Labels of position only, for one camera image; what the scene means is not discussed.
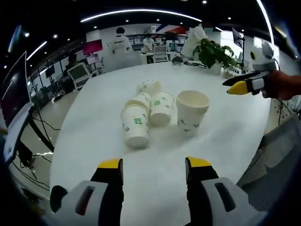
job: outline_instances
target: white table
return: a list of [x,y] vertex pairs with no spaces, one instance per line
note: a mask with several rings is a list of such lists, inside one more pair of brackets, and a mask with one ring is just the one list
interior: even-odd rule
[[[147,65],[147,56],[153,56],[154,53],[141,53],[140,58],[143,65]],[[167,52],[168,60],[171,61],[174,57],[180,57],[181,54],[177,52]]]
[[[55,145],[50,185],[71,190],[89,180],[104,160],[123,158],[122,226],[183,226],[190,221],[186,200],[185,157],[211,162],[219,177],[236,183],[261,141],[270,100],[261,95],[231,96],[221,77],[206,69],[170,62],[126,68],[90,79],[71,106]],[[176,96],[204,92],[211,101],[199,136],[182,138],[176,115],[171,125],[150,130],[150,147],[132,151],[122,139],[120,112],[136,85],[160,80]]]

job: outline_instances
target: green logo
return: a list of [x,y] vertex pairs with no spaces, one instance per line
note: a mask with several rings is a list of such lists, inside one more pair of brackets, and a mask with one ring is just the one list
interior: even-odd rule
[[142,119],[141,118],[136,118],[136,119],[134,119],[134,123],[136,125],[142,125]]
[[159,101],[159,100],[156,100],[156,101],[154,102],[154,105],[155,105],[155,106],[160,105],[160,101]]

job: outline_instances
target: white paper cup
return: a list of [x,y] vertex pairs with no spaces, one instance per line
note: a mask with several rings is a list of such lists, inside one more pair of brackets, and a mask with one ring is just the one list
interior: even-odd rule
[[209,98],[198,91],[182,91],[176,100],[178,126],[188,137],[197,135],[198,128],[207,112]]
[[134,149],[149,143],[147,110],[140,105],[129,105],[121,112],[124,142]]
[[174,97],[161,91],[151,98],[150,122],[154,126],[166,126],[173,113]]
[[161,83],[159,81],[147,80],[138,84],[137,93],[148,93],[151,97],[162,90]]
[[146,108],[147,112],[150,111],[151,107],[151,97],[147,93],[140,93],[134,98],[130,99],[129,101],[126,102],[124,107],[127,107],[129,105],[140,105],[144,108]]

